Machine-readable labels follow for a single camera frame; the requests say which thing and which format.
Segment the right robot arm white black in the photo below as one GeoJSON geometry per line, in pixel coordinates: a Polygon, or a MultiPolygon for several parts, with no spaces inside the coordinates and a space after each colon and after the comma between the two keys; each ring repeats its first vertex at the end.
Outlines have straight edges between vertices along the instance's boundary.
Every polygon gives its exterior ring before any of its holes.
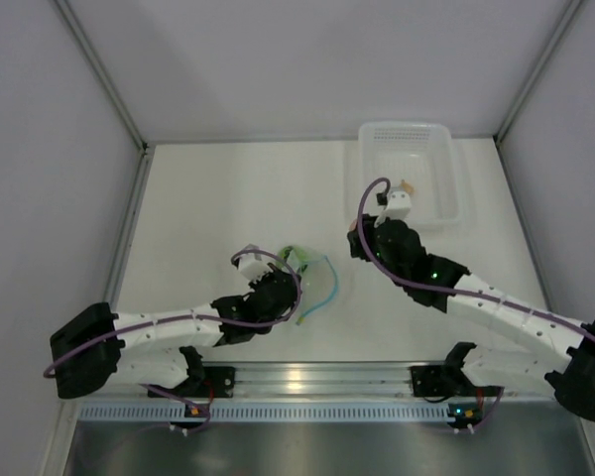
{"type": "Polygon", "coordinates": [[[416,303],[473,322],[518,345],[516,351],[459,342],[444,359],[444,385],[456,394],[503,387],[555,399],[595,422],[595,319],[532,308],[426,252],[405,222],[365,214],[347,234],[352,257],[374,264],[416,303]]]}

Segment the clear zip top bag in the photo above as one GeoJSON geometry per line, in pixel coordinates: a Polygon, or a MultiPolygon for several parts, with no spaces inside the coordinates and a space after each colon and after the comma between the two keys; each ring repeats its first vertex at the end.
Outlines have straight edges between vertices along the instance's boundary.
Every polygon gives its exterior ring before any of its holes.
{"type": "Polygon", "coordinates": [[[299,318],[307,320],[312,314],[321,311],[332,303],[339,290],[339,279],[328,256],[312,248],[304,248],[312,258],[310,266],[301,278],[301,299],[297,308],[299,318]]]}

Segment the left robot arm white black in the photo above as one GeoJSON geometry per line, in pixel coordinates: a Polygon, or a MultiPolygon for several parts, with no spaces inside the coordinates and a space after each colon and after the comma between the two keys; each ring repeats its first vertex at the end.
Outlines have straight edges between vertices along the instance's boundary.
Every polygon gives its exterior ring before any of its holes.
{"type": "Polygon", "coordinates": [[[295,270],[270,263],[252,275],[247,293],[192,309],[133,314],[97,302],[51,336],[45,376],[63,400],[134,385],[193,396],[205,378],[201,350],[269,333],[298,309],[300,285],[295,270]]]}

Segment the beige fake garlic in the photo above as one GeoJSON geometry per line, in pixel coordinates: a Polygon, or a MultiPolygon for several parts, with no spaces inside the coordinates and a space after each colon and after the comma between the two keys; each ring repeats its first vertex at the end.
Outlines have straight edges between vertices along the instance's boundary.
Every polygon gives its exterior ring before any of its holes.
{"type": "Polygon", "coordinates": [[[415,188],[414,188],[414,187],[413,187],[413,186],[412,186],[410,183],[408,183],[408,182],[407,182],[407,181],[405,181],[405,180],[402,180],[402,181],[400,182],[400,188],[401,188],[401,189],[402,189],[402,190],[403,190],[405,193],[407,193],[407,194],[409,194],[409,195],[414,195],[414,194],[415,194],[415,188]]]}

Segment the green fake leaf vegetable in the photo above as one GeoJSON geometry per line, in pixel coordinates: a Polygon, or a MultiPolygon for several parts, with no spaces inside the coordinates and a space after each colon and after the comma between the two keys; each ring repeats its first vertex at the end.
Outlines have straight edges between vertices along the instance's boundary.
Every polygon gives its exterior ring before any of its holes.
{"type": "Polygon", "coordinates": [[[309,253],[297,245],[285,246],[279,251],[278,256],[298,275],[303,275],[312,261],[309,253]]]}

